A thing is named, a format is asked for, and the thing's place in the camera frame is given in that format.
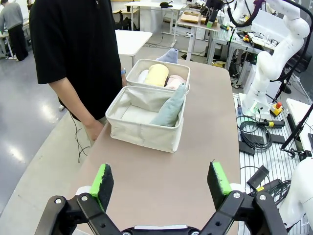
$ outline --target light blue towel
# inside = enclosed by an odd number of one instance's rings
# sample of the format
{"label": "light blue towel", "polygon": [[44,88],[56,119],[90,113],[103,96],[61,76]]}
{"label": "light blue towel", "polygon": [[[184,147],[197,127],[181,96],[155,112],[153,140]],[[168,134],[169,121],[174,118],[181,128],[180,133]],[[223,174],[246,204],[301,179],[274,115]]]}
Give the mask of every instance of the light blue towel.
{"label": "light blue towel", "polygon": [[173,96],[163,104],[158,115],[150,122],[150,124],[169,127],[175,126],[178,113],[184,102],[184,94],[185,84],[181,84]]}
{"label": "light blue towel", "polygon": [[164,55],[157,58],[156,60],[177,64],[178,63],[178,50],[172,48],[168,52],[166,52]]}

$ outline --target gray floor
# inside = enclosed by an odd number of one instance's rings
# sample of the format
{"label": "gray floor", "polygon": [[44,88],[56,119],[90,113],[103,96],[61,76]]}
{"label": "gray floor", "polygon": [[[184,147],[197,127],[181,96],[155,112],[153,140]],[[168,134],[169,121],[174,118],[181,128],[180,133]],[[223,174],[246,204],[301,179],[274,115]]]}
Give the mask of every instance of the gray floor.
{"label": "gray floor", "polygon": [[[158,45],[143,47],[136,59],[163,55],[172,39],[171,35],[153,35],[149,43]],[[179,36],[177,40],[175,47],[187,50],[189,39]],[[197,40],[194,52],[204,51],[206,44]],[[205,62],[200,56],[192,59]],[[130,58],[122,57],[121,61],[129,71]],[[301,87],[296,82],[293,85],[290,95],[282,94],[283,104],[288,97],[308,103]],[[234,93],[241,90],[233,88]],[[58,123],[63,115],[58,106],[49,86],[37,85],[32,54],[23,62],[0,60],[0,212],[12,195],[0,218],[0,234],[33,235],[48,198],[67,195],[86,158],[82,155],[81,162],[77,162],[75,127],[68,114]],[[89,144],[82,131],[79,141],[83,147]]]}
{"label": "gray floor", "polygon": [[16,184],[64,113],[48,85],[38,85],[32,53],[0,60],[0,216]]}

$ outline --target black pants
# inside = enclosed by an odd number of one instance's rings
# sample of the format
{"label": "black pants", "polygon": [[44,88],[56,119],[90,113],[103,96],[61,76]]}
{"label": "black pants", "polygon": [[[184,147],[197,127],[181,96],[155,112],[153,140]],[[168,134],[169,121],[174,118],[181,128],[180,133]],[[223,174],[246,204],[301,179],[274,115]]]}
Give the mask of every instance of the black pants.
{"label": "black pants", "polygon": [[8,30],[12,50],[16,54],[16,57],[19,61],[24,60],[28,56],[28,51],[26,49],[26,41],[23,32],[23,25],[19,24]]}

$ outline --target person in gray sweater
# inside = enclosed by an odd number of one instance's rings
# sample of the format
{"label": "person in gray sweater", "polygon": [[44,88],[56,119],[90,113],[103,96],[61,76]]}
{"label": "person in gray sweater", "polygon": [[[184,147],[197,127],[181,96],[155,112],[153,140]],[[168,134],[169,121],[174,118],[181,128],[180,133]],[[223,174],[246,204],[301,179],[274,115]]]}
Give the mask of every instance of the person in gray sweater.
{"label": "person in gray sweater", "polygon": [[4,32],[4,24],[8,29],[12,50],[15,52],[18,61],[28,56],[26,41],[23,32],[23,15],[18,3],[9,3],[8,0],[1,0],[4,9],[0,12],[0,31]]}

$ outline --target storage bin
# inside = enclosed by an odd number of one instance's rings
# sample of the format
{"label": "storage bin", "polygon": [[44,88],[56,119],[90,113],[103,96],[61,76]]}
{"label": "storage bin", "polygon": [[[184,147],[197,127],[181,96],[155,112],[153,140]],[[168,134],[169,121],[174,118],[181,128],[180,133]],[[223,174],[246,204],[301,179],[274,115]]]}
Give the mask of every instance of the storage bin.
{"label": "storage bin", "polygon": [[141,72],[144,70],[148,70],[150,66],[155,65],[155,64],[165,65],[169,70],[168,77],[171,75],[181,76],[186,81],[186,94],[188,93],[190,68],[185,65],[173,64],[173,63],[162,62],[162,61],[157,61],[157,60],[148,60],[148,59],[138,60],[126,77],[127,83],[131,86],[136,86],[136,87],[150,87],[150,88],[155,88],[155,89],[160,89],[160,90],[174,91],[174,89],[152,86],[152,85],[147,85],[147,84],[138,82],[138,78]]}
{"label": "storage bin", "polygon": [[183,126],[186,96],[174,127],[149,124],[173,91],[126,86],[106,111],[111,137],[147,148],[175,152]]}

